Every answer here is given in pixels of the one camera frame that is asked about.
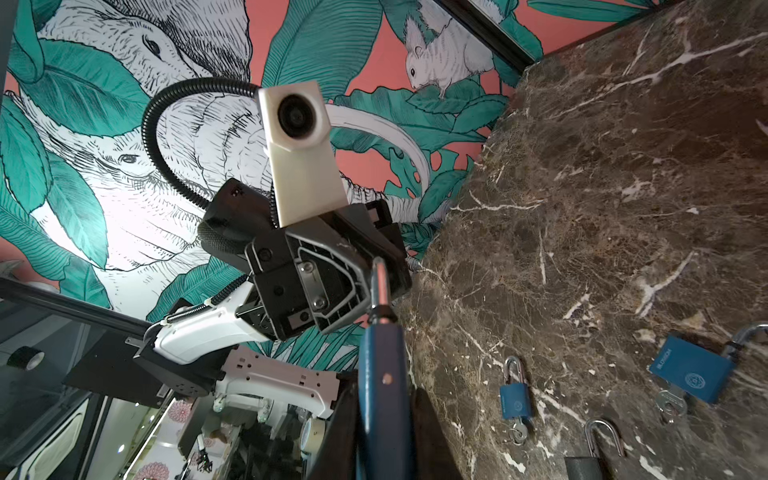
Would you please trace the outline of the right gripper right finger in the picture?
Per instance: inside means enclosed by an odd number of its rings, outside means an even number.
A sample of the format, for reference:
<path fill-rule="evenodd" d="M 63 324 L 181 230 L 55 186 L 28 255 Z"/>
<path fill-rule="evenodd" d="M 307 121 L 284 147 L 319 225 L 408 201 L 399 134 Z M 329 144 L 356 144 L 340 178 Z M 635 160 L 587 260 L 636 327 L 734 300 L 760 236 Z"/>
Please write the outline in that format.
<path fill-rule="evenodd" d="M 417 388 L 411 395 L 415 478 L 420 480 L 461 480 L 428 392 Z"/>

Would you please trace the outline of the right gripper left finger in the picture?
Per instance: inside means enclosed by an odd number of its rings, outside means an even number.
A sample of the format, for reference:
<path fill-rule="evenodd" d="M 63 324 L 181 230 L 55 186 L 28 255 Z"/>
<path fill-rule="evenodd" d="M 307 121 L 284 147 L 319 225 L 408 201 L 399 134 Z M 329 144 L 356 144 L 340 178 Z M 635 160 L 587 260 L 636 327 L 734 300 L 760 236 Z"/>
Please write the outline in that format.
<path fill-rule="evenodd" d="M 357 478 L 359 418 L 357 372 L 342 373 L 336 409 L 306 479 L 353 480 Z"/>

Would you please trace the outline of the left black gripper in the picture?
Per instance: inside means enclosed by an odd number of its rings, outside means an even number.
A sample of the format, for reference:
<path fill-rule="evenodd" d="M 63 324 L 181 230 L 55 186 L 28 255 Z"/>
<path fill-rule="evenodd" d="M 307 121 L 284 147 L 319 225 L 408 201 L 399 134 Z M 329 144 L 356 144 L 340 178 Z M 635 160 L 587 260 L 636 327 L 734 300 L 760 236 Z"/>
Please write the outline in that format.
<path fill-rule="evenodd" d="M 323 334 L 354 323 L 372 307 L 373 261 L 384 261 L 390 296 L 412 286 L 406 249 L 381 199 L 347 205 L 287 227 L 276 203 L 231 178 L 198 226 L 203 248 L 244 276 L 234 314 L 269 340 L 316 326 Z"/>

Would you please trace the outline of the blue padlock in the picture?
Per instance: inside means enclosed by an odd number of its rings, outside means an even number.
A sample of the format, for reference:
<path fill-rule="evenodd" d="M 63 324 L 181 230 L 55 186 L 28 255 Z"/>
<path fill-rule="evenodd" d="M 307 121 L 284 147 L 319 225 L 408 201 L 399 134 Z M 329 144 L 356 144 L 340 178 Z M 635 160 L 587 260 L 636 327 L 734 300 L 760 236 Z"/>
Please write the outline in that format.
<path fill-rule="evenodd" d="M 390 302 L 385 261 L 373 260 L 369 327 L 360 348 L 358 466 L 362 479 L 413 479 L 412 415 L 404 332 Z"/>
<path fill-rule="evenodd" d="M 674 423 L 689 412 L 689 398 L 715 404 L 730 377 L 741 363 L 745 348 L 757 333 L 767 332 L 767 322 L 747 324 L 725 343 L 720 353 L 670 334 L 648 367 L 648 372 L 665 382 L 654 397 L 662 424 Z"/>
<path fill-rule="evenodd" d="M 523 362 L 509 356 L 502 367 L 504 381 L 499 388 L 502 417 L 512 422 L 511 440 L 522 446 L 529 437 L 528 422 L 533 417 L 531 395 Z"/>

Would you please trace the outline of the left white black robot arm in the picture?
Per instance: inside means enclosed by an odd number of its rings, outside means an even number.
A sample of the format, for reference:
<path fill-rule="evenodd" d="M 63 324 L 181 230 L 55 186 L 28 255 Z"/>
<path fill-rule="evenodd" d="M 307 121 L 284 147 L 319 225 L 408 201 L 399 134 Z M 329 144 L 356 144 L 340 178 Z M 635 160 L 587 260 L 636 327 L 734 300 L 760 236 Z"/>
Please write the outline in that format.
<path fill-rule="evenodd" d="M 61 290 L 142 321 L 133 360 L 216 407 L 340 407 L 340 349 L 360 340 L 372 284 L 412 284 L 405 224 L 422 202 L 362 187 L 335 156 L 382 141 L 422 178 L 411 136 L 304 82 L 262 88 L 199 77 L 142 94 L 118 134 L 83 133 L 75 111 L 37 119 L 50 153 L 46 232 L 70 249 Z"/>

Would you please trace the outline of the dark padlock front middle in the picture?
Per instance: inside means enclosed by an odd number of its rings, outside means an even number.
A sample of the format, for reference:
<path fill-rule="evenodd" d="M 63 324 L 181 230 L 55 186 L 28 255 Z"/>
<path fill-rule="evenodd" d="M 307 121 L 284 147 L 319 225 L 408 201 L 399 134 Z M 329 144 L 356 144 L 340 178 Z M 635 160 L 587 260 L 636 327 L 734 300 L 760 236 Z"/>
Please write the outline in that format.
<path fill-rule="evenodd" d="M 602 418 L 590 419 L 585 423 L 583 429 L 589 454 L 564 458 L 568 480 L 604 480 L 607 478 L 596 440 L 596 431 L 599 427 L 604 427 L 611 434 L 618 455 L 621 457 L 626 455 L 623 440 L 615 425 Z"/>

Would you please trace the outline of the blue padlock front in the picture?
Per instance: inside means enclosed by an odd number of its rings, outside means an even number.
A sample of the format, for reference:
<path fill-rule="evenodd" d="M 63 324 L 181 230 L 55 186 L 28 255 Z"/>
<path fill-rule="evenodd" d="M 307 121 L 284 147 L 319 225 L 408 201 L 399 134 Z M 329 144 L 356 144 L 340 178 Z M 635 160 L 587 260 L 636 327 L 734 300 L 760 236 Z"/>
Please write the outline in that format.
<path fill-rule="evenodd" d="M 730 377 L 741 363 L 745 348 L 757 333 L 767 332 L 767 322 L 747 324 L 725 343 L 720 353 L 670 334 L 648 367 L 648 372 L 665 382 L 654 397 L 662 424 L 674 423 L 689 412 L 689 398 L 715 404 Z"/>

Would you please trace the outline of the left black frame post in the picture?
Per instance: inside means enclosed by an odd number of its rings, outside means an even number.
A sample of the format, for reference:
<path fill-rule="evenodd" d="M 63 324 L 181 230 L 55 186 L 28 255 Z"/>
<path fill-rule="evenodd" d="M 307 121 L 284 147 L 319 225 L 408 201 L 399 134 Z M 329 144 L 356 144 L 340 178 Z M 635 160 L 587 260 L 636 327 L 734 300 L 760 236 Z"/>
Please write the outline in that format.
<path fill-rule="evenodd" d="M 535 64 L 535 59 L 512 36 L 471 1 L 436 0 L 435 3 L 514 70 L 523 72 Z"/>

